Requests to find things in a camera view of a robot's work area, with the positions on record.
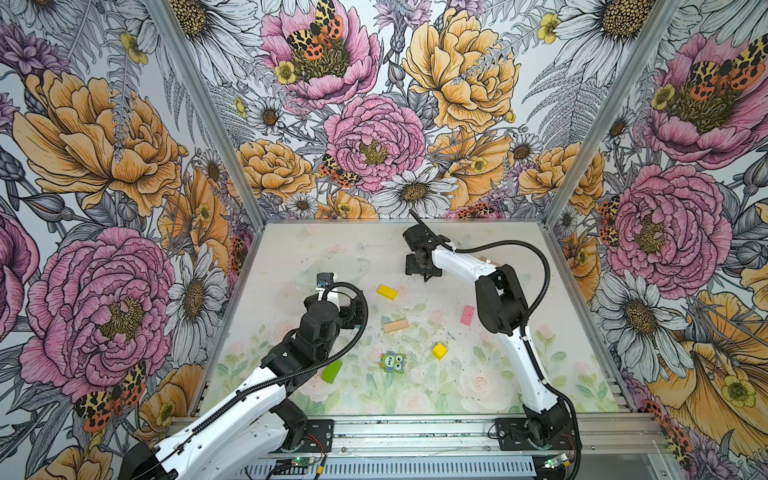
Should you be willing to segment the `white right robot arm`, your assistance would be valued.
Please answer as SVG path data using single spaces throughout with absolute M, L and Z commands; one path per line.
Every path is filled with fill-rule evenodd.
M 403 233 L 410 249 L 405 273 L 428 281 L 449 272 L 475 289 L 475 310 L 480 323 L 498 337 L 505 348 L 520 389 L 526 415 L 526 439 L 536 448 L 555 445 L 563 437 L 571 441 L 572 451 L 581 449 L 577 412 L 572 400 L 548 379 L 532 343 L 529 323 L 542 304 L 551 280 L 551 267 L 545 254 L 523 240 L 509 239 L 460 248 L 450 239 L 435 233 L 414 210 L 409 215 L 416 224 Z M 534 254 L 543 270 L 542 286 L 534 298 L 526 299 L 515 269 L 509 264 L 495 265 L 476 255 L 500 247 L 518 247 Z

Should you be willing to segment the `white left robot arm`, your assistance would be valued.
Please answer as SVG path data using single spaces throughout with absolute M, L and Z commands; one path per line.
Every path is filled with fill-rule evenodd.
M 121 479 L 227 479 L 250 461 L 304 436 L 307 418 L 290 395 L 340 360 L 368 323 L 365 294 L 348 282 L 327 285 L 304 301 L 300 325 L 222 401 L 154 446 L 124 456 Z

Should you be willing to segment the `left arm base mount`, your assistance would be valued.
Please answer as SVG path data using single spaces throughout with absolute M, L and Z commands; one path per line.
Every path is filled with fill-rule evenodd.
M 329 419 L 308 419 L 287 429 L 280 451 L 284 453 L 330 453 L 335 422 Z

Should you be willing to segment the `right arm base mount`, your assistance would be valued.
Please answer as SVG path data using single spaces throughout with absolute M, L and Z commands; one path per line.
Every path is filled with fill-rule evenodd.
M 547 437 L 522 417 L 501 417 L 493 420 L 487 437 L 495 440 L 501 451 L 562 450 L 573 452 L 580 447 L 569 422 L 560 432 Z

